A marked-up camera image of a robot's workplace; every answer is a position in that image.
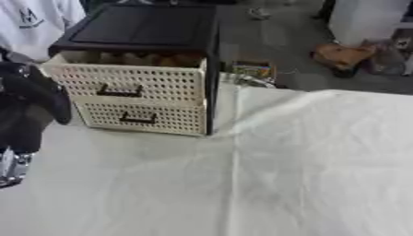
white table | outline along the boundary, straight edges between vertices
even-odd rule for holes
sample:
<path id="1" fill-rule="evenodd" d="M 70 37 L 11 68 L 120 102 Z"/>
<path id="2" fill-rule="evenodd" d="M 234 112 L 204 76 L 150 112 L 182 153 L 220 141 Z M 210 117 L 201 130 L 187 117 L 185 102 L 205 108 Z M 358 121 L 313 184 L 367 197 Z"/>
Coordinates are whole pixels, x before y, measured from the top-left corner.
<path id="1" fill-rule="evenodd" d="M 0 233 L 411 236 L 412 106 L 224 85 L 211 137 L 52 125 Z"/>

drawer front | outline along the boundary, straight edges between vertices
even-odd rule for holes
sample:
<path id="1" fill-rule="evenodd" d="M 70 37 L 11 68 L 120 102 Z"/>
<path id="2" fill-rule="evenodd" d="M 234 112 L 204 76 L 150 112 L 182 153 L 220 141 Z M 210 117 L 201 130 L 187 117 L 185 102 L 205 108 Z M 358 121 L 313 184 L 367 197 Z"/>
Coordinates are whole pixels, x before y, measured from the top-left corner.
<path id="1" fill-rule="evenodd" d="M 42 69 L 66 86 L 73 100 L 98 96 L 197 106 L 205 98 L 204 73 L 200 69 L 50 64 Z"/>
<path id="2" fill-rule="evenodd" d="M 206 133 L 203 106 L 157 106 L 119 102 L 76 102 L 90 127 L 202 136 Z"/>

gray floor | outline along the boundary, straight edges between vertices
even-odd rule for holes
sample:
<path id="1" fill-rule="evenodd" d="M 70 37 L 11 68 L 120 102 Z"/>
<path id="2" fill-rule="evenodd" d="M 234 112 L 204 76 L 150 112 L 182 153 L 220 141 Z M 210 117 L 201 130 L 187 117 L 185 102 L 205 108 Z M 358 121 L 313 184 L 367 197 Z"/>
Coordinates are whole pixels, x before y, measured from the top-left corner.
<path id="1" fill-rule="evenodd" d="M 309 52 L 317 44 L 331 40 L 325 25 L 310 19 L 322 0 L 298 0 L 293 6 L 284 6 L 285 0 L 266 0 L 265 5 L 273 14 L 266 21 L 254 21 L 247 17 L 249 7 L 260 5 L 255 1 L 260 0 L 218 7 L 224 61 L 271 61 L 277 65 L 278 82 L 290 89 L 413 94 L 413 77 L 378 77 L 361 71 L 352 79 L 340 79 L 309 58 Z"/>

black drawer handle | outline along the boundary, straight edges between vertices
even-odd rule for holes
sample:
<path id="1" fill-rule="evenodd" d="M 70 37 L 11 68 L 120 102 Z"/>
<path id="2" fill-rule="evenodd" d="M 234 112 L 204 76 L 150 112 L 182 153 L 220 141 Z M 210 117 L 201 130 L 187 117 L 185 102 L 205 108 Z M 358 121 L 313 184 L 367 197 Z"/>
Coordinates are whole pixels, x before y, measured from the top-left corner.
<path id="1" fill-rule="evenodd" d="M 127 97 L 127 98 L 142 98 L 143 86 L 139 85 L 136 88 L 136 92 L 110 92 L 107 91 L 109 85 L 103 84 L 99 91 L 96 92 L 98 96 L 113 96 L 113 97 Z"/>
<path id="2" fill-rule="evenodd" d="M 158 116 L 153 113 L 149 119 L 132 119 L 128 118 L 129 113 L 124 112 L 121 118 L 119 118 L 120 122 L 129 122 L 129 123 L 141 123 L 141 124 L 155 124 L 157 122 Z"/>

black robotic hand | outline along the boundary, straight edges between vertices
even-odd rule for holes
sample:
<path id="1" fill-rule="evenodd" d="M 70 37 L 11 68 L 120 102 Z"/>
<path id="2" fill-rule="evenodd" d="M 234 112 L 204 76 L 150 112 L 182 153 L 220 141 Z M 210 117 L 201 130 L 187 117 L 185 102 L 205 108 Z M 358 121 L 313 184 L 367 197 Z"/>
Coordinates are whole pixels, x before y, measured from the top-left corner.
<path id="1" fill-rule="evenodd" d="M 32 106 L 47 111 L 59 124 L 72 119 L 64 87 L 34 65 L 0 63 L 0 189 L 19 184 L 40 150 L 43 121 Z"/>

